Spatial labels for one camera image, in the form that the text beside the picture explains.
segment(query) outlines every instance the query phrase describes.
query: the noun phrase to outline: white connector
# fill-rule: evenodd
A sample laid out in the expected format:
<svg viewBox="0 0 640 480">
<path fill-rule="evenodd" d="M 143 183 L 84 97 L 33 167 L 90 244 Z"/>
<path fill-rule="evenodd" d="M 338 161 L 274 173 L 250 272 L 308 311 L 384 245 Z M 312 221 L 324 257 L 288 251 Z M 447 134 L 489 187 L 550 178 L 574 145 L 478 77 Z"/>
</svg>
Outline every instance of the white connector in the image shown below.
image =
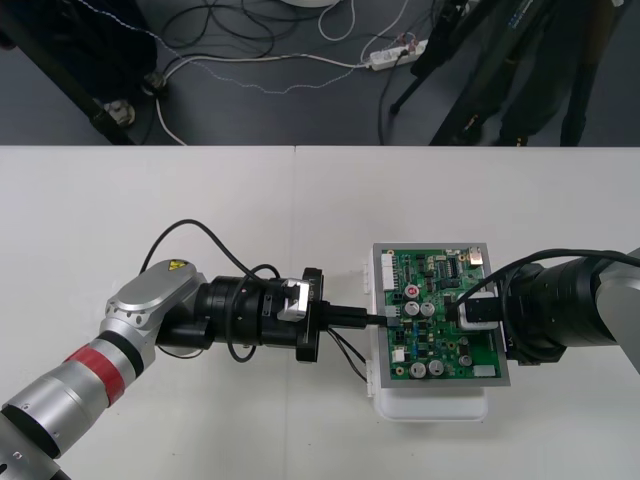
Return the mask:
<svg viewBox="0 0 640 480">
<path fill-rule="evenodd" d="M 400 59 L 398 65 L 405 65 L 407 63 L 415 62 L 418 57 L 424 53 L 427 42 L 428 40 L 423 40 L 418 43 L 416 49 L 413 52 L 409 53 L 409 55 L 405 55 Z M 371 61 L 371 69 L 377 72 L 379 70 L 385 70 L 387 68 L 393 67 L 400 54 L 406 49 L 407 47 L 395 47 L 389 48 L 388 50 L 373 52 L 371 55 L 369 55 L 369 59 Z"/>
</svg>

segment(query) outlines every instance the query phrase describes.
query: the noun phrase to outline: black cable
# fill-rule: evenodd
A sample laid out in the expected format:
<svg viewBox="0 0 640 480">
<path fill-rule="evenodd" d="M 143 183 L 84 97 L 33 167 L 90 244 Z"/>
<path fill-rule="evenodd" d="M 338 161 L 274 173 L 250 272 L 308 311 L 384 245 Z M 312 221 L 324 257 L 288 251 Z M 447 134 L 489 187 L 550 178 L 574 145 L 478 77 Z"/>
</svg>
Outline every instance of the black cable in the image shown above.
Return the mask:
<svg viewBox="0 0 640 480">
<path fill-rule="evenodd" d="M 327 330 L 327 333 L 329 334 L 329 336 L 331 338 L 333 338 L 333 341 L 336 342 L 336 345 L 338 345 L 338 348 L 340 348 L 340 350 L 342 351 L 342 353 L 344 354 L 344 356 L 347 359 L 347 362 L 349 362 L 349 365 L 351 366 L 351 369 L 355 372 L 356 375 L 358 375 L 363 381 L 364 383 L 367 383 L 367 377 L 365 377 L 360 370 L 358 370 L 358 368 L 355 366 L 355 364 L 353 363 L 353 360 L 351 360 L 351 357 L 349 356 L 349 354 L 347 353 L 347 351 L 345 350 L 344 346 L 342 345 L 342 343 L 340 343 L 340 340 L 338 340 L 338 338 L 335 336 L 334 332 L 332 332 L 330 329 Z"/>
<path fill-rule="evenodd" d="M 464 294 L 458 298 L 449 308 L 458 308 L 462 303 L 466 302 L 471 295 L 478 292 L 481 288 L 486 287 L 491 282 L 496 282 L 505 277 L 510 271 L 528 265 L 540 260 L 547 260 L 550 258 L 560 257 L 585 257 L 585 258 L 599 258 L 602 260 L 612 260 L 618 263 L 624 263 L 625 265 L 631 265 L 632 267 L 640 268 L 640 259 L 631 257 L 621 252 L 614 252 L 608 250 L 574 250 L 569 248 L 554 248 L 549 250 L 542 250 L 540 252 L 533 253 L 528 257 L 521 258 L 515 262 L 496 270 L 492 274 L 485 277 L 476 285 L 467 290 Z"/>
<path fill-rule="evenodd" d="M 153 130 L 153 125 L 156 122 L 156 109 L 155 109 L 155 103 L 156 103 L 156 97 L 153 97 L 153 103 L 152 103 L 152 107 L 151 107 L 151 118 L 149 119 L 149 124 L 147 125 L 147 131 L 144 133 L 144 136 L 142 137 L 142 140 L 140 141 L 140 145 L 146 145 L 147 142 L 149 141 L 149 137 L 151 136 L 151 131 Z"/>
<path fill-rule="evenodd" d="M 358 357 L 358 360 L 360 360 L 362 363 L 365 363 L 365 364 L 367 363 L 367 360 L 364 358 L 364 355 L 362 355 L 356 349 L 356 347 L 351 345 L 342 335 L 336 332 L 333 328 L 328 328 L 327 331 L 333 333 L 336 337 L 338 337 L 338 340 L 340 340 L 349 350 L 351 350 L 354 353 L 354 355 Z"/>
<path fill-rule="evenodd" d="M 268 55 L 269 53 L 271 53 L 271 51 L 275 47 L 275 42 L 277 40 L 281 40 L 281 39 L 284 39 L 284 38 L 290 36 L 295 31 L 295 29 L 297 28 L 297 25 L 298 25 L 299 21 L 311 20 L 313 18 L 313 17 L 303 17 L 302 19 L 300 19 L 297 16 L 297 11 L 295 9 L 293 9 L 292 6 L 291 6 L 291 8 L 293 9 L 294 12 L 296 12 L 296 18 L 284 19 L 284 18 L 279 18 L 279 17 L 271 17 L 269 15 L 265 15 L 265 14 L 261 14 L 261 13 L 249 10 L 248 8 L 246 8 L 246 3 L 244 2 L 244 0 L 241 0 L 239 6 L 238 5 L 219 4 L 218 0 L 215 0 L 211 4 L 208 3 L 206 0 L 203 0 L 203 1 L 204 1 L 203 5 L 196 5 L 196 6 L 193 6 L 193 7 L 189 7 L 189 8 L 185 8 L 183 10 L 180 10 L 179 12 L 175 13 L 174 15 L 172 15 L 164 23 L 164 25 L 161 28 L 161 37 L 163 38 L 163 40 L 165 41 L 165 43 L 169 47 L 174 48 L 174 49 L 182 49 L 182 48 L 193 47 L 193 46 L 199 44 L 201 42 L 201 40 L 204 38 L 204 36 L 206 35 L 206 32 L 207 32 L 207 29 L 209 27 L 210 21 L 213 21 L 221 30 L 227 32 L 229 35 L 235 37 L 236 39 L 249 40 L 249 41 L 253 41 L 253 42 L 265 42 L 265 41 L 269 42 L 269 47 L 267 48 L 267 50 L 261 51 L 260 55 L 255 57 L 255 58 L 262 58 L 262 57 Z M 252 35 L 247 35 L 247 34 L 244 34 L 244 33 L 241 33 L 241 32 L 233 30 L 231 27 L 229 27 L 226 24 L 224 24 L 220 20 L 220 18 L 218 18 L 218 16 L 215 15 L 215 12 L 219 11 L 219 10 L 229 10 L 229 11 L 232 11 L 232 12 L 236 12 L 236 13 L 242 14 L 249 21 L 251 21 L 252 23 L 257 25 L 258 27 L 260 27 L 262 30 L 264 30 L 266 35 L 265 36 L 252 36 Z M 180 44 L 175 44 L 175 43 L 170 42 L 169 39 L 167 38 L 167 31 L 169 30 L 171 25 L 174 22 L 176 22 L 178 19 L 183 17 L 184 15 L 187 15 L 188 13 L 195 12 L 195 11 L 204 11 L 205 12 L 205 19 L 204 19 L 202 28 L 200 29 L 200 32 L 193 39 L 188 40 L 188 41 L 182 41 Z M 271 28 L 269 28 L 268 25 L 264 24 L 261 20 L 272 21 L 272 22 L 275 21 L 275 22 L 280 22 L 280 23 L 287 22 L 287 23 L 291 23 L 291 25 L 284 32 L 276 34 L 276 33 L 273 32 L 273 30 L 271 30 Z"/>
<path fill-rule="evenodd" d="M 170 357 L 173 358 L 178 358 L 180 360 L 191 360 L 193 358 L 197 358 L 200 355 L 202 355 L 202 352 L 204 352 L 204 350 L 200 350 L 198 353 L 194 353 L 193 355 L 185 355 L 185 356 L 180 356 L 180 355 L 176 355 L 174 353 L 171 352 L 167 352 L 164 348 L 162 348 L 160 345 L 156 345 L 156 347 L 158 347 L 158 350 L 160 350 L 162 353 L 164 353 L 165 355 L 169 355 Z"/>
<path fill-rule="evenodd" d="M 262 264 L 262 265 L 258 265 L 255 268 L 252 268 L 251 274 L 255 276 L 255 273 L 259 272 L 260 270 L 271 270 L 271 272 L 275 275 L 275 278 L 280 278 L 280 273 L 278 272 L 278 270 L 276 270 L 275 267 L 268 264 Z M 247 363 L 249 360 L 251 360 L 253 355 L 256 353 L 256 346 L 253 345 L 251 347 L 251 350 L 247 354 L 247 356 L 241 357 L 237 354 L 233 346 L 232 330 L 233 330 L 233 316 L 236 311 L 236 303 L 238 301 L 238 295 L 240 295 L 240 292 L 242 291 L 245 284 L 247 283 L 247 280 L 249 280 L 249 277 L 250 277 L 249 274 L 242 277 L 242 280 L 240 280 L 240 282 L 236 286 L 236 289 L 233 291 L 233 295 L 231 296 L 231 302 L 230 302 L 231 306 L 229 309 L 227 309 L 227 313 L 224 318 L 224 332 L 225 332 L 224 336 L 227 342 L 227 348 L 229 349 L 229 353 L 231 354 L 233 359 L 238 363 Z"/>
<path fill-rule="evenodd" d="M 396 67 L 398 66 L 398 62 L 400 61 L 400 59 L 402 57 L 404 57 L 405 55 L 408 55 L 409 52 L 407 50 L 403 50 L 402 52 L 400 52 L 400 55 L 398 56 L 398 58 L 396 59 L 395 63 L 393 64 L 393 67 L 391 67 L 391 71 L 389 72 L 389 76 L 387 77 L 387 83 L 385 84 L 384 88 L 382 89 L 382 93 L 380 94 L 380 100 L 378 100 L 378 143 L 380 145 L 384 145 L 384 129 L 382 127 L 382 107 L 384 104 L 384 97 L 387 95 L 387 91 L 389 90 L 389 87 L 391 86 L 391 80 L 393 79 L 393 74 L 396 71 Z"/>
<path fill-rule="evenodd" d="M 209 236 L 211 241 L 216 244 L 216 246 L 222 251 L 222 253 L 225 254 L 225 256 L 229 260 L 231 260 L 231 263 L 233 263 L 236 267 L 238 267 L 240 270 L 242 270 L 245 273 L 245 275 L 247 275 L 252 280 L 258 282 L 263 287 L 273 288 L 273 285 L 271 285 L 270 283 L 264 281 L 263 279 L 258 277 L 255 273 L 253 273 L 251 270 L 249 270 L 247 267 L 245 267 L 242 264 L 242 262 L 240 262 L 240 260 L 238 260 L 233 255 L 233 253 L 231 253 L 229 251 L 229 249 L 224 246 L 224 244 L 220 241 L 220 239 L 216 236 L 216 234 L 213 233 L 209 229 L 209 227 L 207 227 L 202 222 L 199 222 L 198 220 L 193 220 L 193 219 L 190 219 L 190 218 L 187 218 L 187 219 L 184 219 L 184 220 L 180 220 L 180 221 L 174 223 L 173 225 L 171 225 L 164 232 L 162 232 L 162 234 L 158 237 L 158 239 L 153 243 L 153 245 L 151 246 L 151 250 L 149 250 L 149 253 L 147 254 L 147 257 L 144 259 L 144 263 L 142 264 L 142 267 L 140 268 L 140 273 L 143 273 L 147 269 L 147 267 L 149 266 L 149 262 L 151 261 L 151 257 L 153 256 L 153 254 L 157 250 L 158 245 L 160 245 L 162 240 L 164 240 L 167 235 L 169 235 L 176 228 L 178 228 L 178 227 L 180 227 L 182 225 L 195 225 L 196 227 L 198 227 L 200 230 L 202 230 L 204 233 L 206 233 Z"/>
</svg>

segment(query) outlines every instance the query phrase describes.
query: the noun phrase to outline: white cable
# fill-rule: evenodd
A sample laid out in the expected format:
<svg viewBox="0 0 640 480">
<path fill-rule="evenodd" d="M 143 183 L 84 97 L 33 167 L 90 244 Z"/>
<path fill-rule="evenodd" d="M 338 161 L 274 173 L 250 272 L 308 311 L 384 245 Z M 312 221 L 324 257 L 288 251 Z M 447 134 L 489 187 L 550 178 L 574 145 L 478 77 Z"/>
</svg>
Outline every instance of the white cable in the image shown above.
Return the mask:
<svg viewBox="0 0 640 480">
<path fill-rule="evenodd" d="M 333 82 L 337 82 L 338 80 L 340 80 L 342 78 L 345 78 L 348 75 L 351 75 L 351 73 L 353 73 L 353 71 L 356 68 L 365 67 L 365 65 L 347 65 L 345 63 L 334 62 L 333 60 L 329 60 L 327 58 L 315 57 L 314 55 L 306 55 L 306 54 L 282 55 L 280 57 L 235 58 L 235 59 L 231 59 L 231 58 L 216 58 L 216 57 L 210 57 L 210 56 L 194 56 L 194 57 L 185 58 L 182 62 L 178 63 L 178 65 L 176 65 L 175 67 L 173 67 L 171 70 L 169 70 L 167 72 L 165 77 L 166 77 L 167 80 L 169 80 L 169 78 L 174 73 L 176 73 L 178 70 L 180 70 L 182 67 L 184 67 L 185 65 L 188 65 L 189 63 L 196 62 L 198 60 L 205 60 L 205 61 L 209 61 L 209 62 L 244 63 L 244 62 L 273 62 L 273 61 L 276 61 L 276 60 L 282 60 L 284 58 L 293 58 L 293 57 L 312 58 L 314 60 L 320 60 L 320 61 L 323 61 L 323 62 L 328 62 L 328 63 L 340 65 L 341 67 L 349 67 L 350 68 L 350 70 L 347 73 L 345 73 L 344 75 L 342 75 L 340 77 L 334 78 L 333 80 L 330 80 L 329 82 L 325 83 L 324 86 L 329 85 L 330 83 L 333 83 Z M 156 98 L 156 111 L 158 112 L 158 119 L 160 120 L 160 125 L 162 125 L 162 129 L 166 132 L 166 134 L 169 135 L 171 138 L 173 138 L 180 145 L 186 146 L 187 144 L 184 143 L 177 135 L 175 135 L 169 129 L 169 127 L 167 127 L 167 124 L 165 123 L 164 118 L 162 117 L 162 108 L 160 107 L 160 100 L 157 99 L 157 98 Z"/>
<path fill-rule="evenodd" d="M 331 80 L 328 80 L 328 81 L 326 81 L 326 82 L 324 82 L 324 83 L 322 83 L 320 85 L 296 84 L 296 85 L 291 85 L 291 86 L 285 88 L 284 90 L 268 90 L 268 89 L 262 87 L 261 85 L 256 85 L 256 84 L 252 84 L 252 83 L 245 84 L 245 83 L 239 82 L 238 80 L 236 80 L 234 78 L 228 78 L 228 77 L 223 77 L 223 76 L 217 75 L 213 70 L 211 70 L 206 65 L 204 65 L 202 63 L 199 63 L 199 62 L 194 62 L 193 61 L 193 57 L 185 59 L 182 55 L 180 55 L 178 52 L 176 52 L 174 49 L 172 49 L 166 43 L 164 43 L 164 40 L 162 40 L 162 38 L 160 38 L 155 33 L 149 32 L 148 30 L 144 30 L 142 28 L 132 27 L 131 25 L 129 25 L 127 23 L 124 23 L 122 20 L 120 20 L 114 14 L 112 14 L 110 12 L 105 12 L 103 10 L 99 10 L 99 9 L 89 5 L 85 0 L 76 0 L 76 1 L 81 3 L 82 5 L 84 5 L 85 7 L 87 7 L 89 10 L 91 10 L 94 13 L 98 13 L 100 15 L 105 15 L 105 16 L 111 18 L 112 20 L 114 20 L 116 23 L 118 23 L 119 25 L 123 26 L 124 28 L 132 30 L 134 32 L 145 33 L 145 34 L 149 35 L 150 37 L 156 39 L 160 43 L 160 45 L 162 45 L 165 49 L 167 49 L 169 52 L 171 52 L 176 58 L 184 59 L 185 62 L 183 62 L 183 65 L 186 65 L 188 63 L 193 63 L 194 65 L 197 65 L 198 67 L 203 68 L 204 70 L 206 70 L 207 73 L 209 73 L 209 75 L 211 75 L 216 80 L 219 80 L 221 82 L 230 82 L 230 83 L 238 85 L 239 87 L 242 87 L 242 88 L 255 88 L 255 89 L 261 91 L 262 93 L 265 93 L 265 94 L 268 94 L 268 95 L 285 95 L 285 94 L 289 93 L 290 91 L 296 90 L 296 89 L 299 89 L 299 88 L 308 88 L 308 89 L 312 89 L 312 90 L 317 90 L 317 89 L 320 89 L 320 88 L 324 88 L 324 87 L 327 87 L 327 86 L 331 85 L 332 83 L 337 82 L 338 80 L 342 80 L 343 78 L 348 77 L 349 75 L 351 75 L 353 73 L 353 71 L 356 68 L 360 68 L 360 65 L 355 65 L 355 66 L 353 66 L 353 68 L 350 68 L 350 70 L 347 73 L 345 73 L 343 75 L 340 75 L 339 77 L 335 77 L 335 78 L 333 78 Z"/>
<path fill-rule="evenodd" d="M 402 15 L 404 15 L 404 11 L 407 9 L 407 5 L 408 4 L 409 4 L 409 0 L 404 0 L 404 4 L 402 5 L 402 9 L 400 9 L 400 13 L 396 17 L 396 19 L 393 21 L 393 23 L 391 23 L 391 25 L 389 25 L 387 28 L 385 28 L 383 31 L 381 31 L 378 35 L 376 35 L 375 37 L 373 37 L 371 40 L 369 40 L 367 42 L 367 44 L 362 49 L 362 53 L 360 53 L 360 63 L 361 64 L 366 65 L 368 63 L 368 59 L 367 60 L 364 59 L 364 55 L 365 55 L 365 53 L 367 53 L 367 49 L 371 46 L 371 44 L 373 42 L 375 42 L 378 39 L 378 37 L 381 37 L 382 35 L 384 35 L 389 30 L 391 30 L 393 27 L 396 26 L 396 23 L 398 23 L 400 21 L 400 19 L 402 18 Z"/>
<path fill-rule="evenodd" d="M 185 60 L 195 59 L 196 56 L 185 58 Z M 275 62 L 277 60 L 286 60 L 287 58 L 308 58 L 310 60 L 318 60 L 320 62 L 330 63 L 331 65 L 337 65 L 344 68 L 366 68 L 367 65 L 353 65 L 350 63 L 342 63 L 337 60 L 331 60 L 330 58 L 318 57 L 316 55 L 308 55 L 306 53 L 291 53 L 287 55 L 279 55 L 277 57 L 261 57 L 261 58 L 220 58 L 215 55 L 198 55 L 198 60 L 208 60 L 211 62 L 220 63 L 260 63 L 260 62 Z"/>
<path fill-rule="evenodd" d="M 326 33 L 324 33 L 324 30 L 322 30 L 322 19 L 324 18 L 325 14 L 331 10 L 332 8 L 334 8 L 336 5 L 338 5 L 342 0 L 338 0 L 336 3 L 334 3 L 333 5 L 330 5 L 329 7 L 327 7 L 321 14 L 320 17 L 318 18 L 318 31 L 320 32 L 320 35 L 322 35 L 325 40 L 329 40 L 330 42 L 339 42 L 341 40 L 344 40 L 345 38 L 347 38 L 349 35 L 351 35 L 351 32 L 353 32 L 353 27 L 356 26 L 356 5 L 355 5 L 355 0 L 351 0 L 351 26 L 349 27 L 349 30 L 347 30 L 347 33 L 345 33 L 344 35 L 342 35 L 341 37 L 330 37 L 328 36 Z"/>
<path fill-rule="evenodd" d="M 162 125 L 162 129 L 165 131 L 165 133 L 169 135 L 171 138 L 173 138 L 180 145 L 182 145 L 183 147 L 186 147 L 187 144 L 184 143 L 182 140 L 180 140 L 180 138 L 177 135 L 175 135 L 171 130 L 169 130 L 169 127 L 167 127 L 167 124 L 164 123 L 164 118 L 162 118 L 162 110 L 160 109 L 160 100 L 158 98 L 156 98 L 156 111 L 158 112 L 158 120 L 160 120 L 160 125 Z"/>
</svg>

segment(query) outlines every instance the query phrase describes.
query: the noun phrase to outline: yellow warning label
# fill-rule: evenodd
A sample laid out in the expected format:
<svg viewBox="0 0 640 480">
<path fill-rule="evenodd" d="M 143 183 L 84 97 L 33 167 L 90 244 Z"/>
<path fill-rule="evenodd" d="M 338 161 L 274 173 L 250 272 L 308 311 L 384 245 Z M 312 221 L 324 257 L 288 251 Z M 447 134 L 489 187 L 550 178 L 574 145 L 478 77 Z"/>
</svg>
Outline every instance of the yellow warning label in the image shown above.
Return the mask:
<svg viewBox="0 0 640 480">
<path fill-rule="evenodd" d="M 182 260 L 171 260 L 169 262 L 169 271 L 172 270 L 177 270 L 179 268 L 184 267 L 187 264 L 187 262 L 182 261 Z"/>
</svg>

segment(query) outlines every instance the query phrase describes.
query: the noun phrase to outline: gray carpet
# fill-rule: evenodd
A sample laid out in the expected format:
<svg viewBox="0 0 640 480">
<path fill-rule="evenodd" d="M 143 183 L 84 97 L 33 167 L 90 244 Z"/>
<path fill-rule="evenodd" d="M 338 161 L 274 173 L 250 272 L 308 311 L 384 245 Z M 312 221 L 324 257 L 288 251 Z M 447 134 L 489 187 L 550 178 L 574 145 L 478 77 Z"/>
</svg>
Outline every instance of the gray carpet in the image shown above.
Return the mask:
<svg viewBox="0 0 640 480">
<path fill-rule="evenodd" d="M 256 11 L 274 16 L 288 16 L 289 9 L 274 1 L 247 0 Z M 158 32 L 175 12 L 198 0 L 144 0 L 140 6 L 151 28 Z M 239 4 L 239 0 L 220 3 Z M 404 31 L 424 17 L 430 0 L 411 0 L 402 21 L 392 31 Z M 320 49 L 318 55 L 343 62 L 358 60 L 366 43 L 364 34 L 374 34 L 397 15 L 400 0 L 356 0 L 357 21 L 354 40 Z M 220 19 L 228 26 L 249 35 L 263 31 L 233 11 L 222 11 Z M 325 30 L 339 35 L 350 22 L 347 4 L 327 15 Z M 640 7 L 632 5 L 623 18 L 602 62 L 588 112 L 584 146 L 640 146 L 636 112 L 640 110 L 640 64 L 634 62 L 640 42 Z M 201 28 L 201 13 L 190 14 L 175 24 L 169 34 L 176 38 L 193 36 Z M 275 25 L 283 31 L 286 24 Z M 412 30 L 421 30 L 425 38 L 429 22 L 421 22 Z M 233 42 L 221 37 L 215 25 L 209 29 L 207 44 Z M 456 57 L 439 69 L 407 103 L 392 125 L 385 122 L 387 140 L 394 145 L 427 145 L 457 98 L 477 55 L 477 39 L 471 38 Z M 382 47 L 388 41 L 379 40 Z M 307 52 L 327 41 L 318 33 L 316 22 L 301 22 L 288 38 L 278 41 L 276 53 Z M 246 48 L 235 42 L 236 46 Z M 236 49 L 199 46 L 187 51 L 216 55 L 241 54 Z M 159 65 L 164 66 L 173 55 L 159 47 Z M 525 62 L 516 80 L 515 90 L 526 76 Z M 83 114 L 21 52 L 0 51 L 0 144 L 24 145 L 105 145 Z M 283 90 L 294 84 L 320 85 L 344 75 L 348 70 L 310 60 L 287 60 L 263 64 L 229 65 L 207 62 L 217 75 L 244 84 L 259 84 L 266 89 Z M 380 92 L 389 71 L 357 70 L 322 89 L 296 89 L 286 95 L 266 95 L 252 88 L 241 88 L 231 82 L 214 79 L 198 66 L 187 66 L 171 79 L 170 95 L 163 102 L 170 128 L 188 144 L 194 145 L 375 145 L 376 113 Z M 408 67 L 394 75 L 387 96 L 393 101 L 411 82 Z M 151 102 L 136 105 L 137 121 L 131 137 L 139 140 L 153 112 Z M 535 146 L 555 146 L 559 142 L 562 110 L 543 131 L 530 141 Z M 485 143 L 495 137 L 499 117 L 489 121 Z M 172 144 L 158 122 L 149 144 Z"/>
</svg>

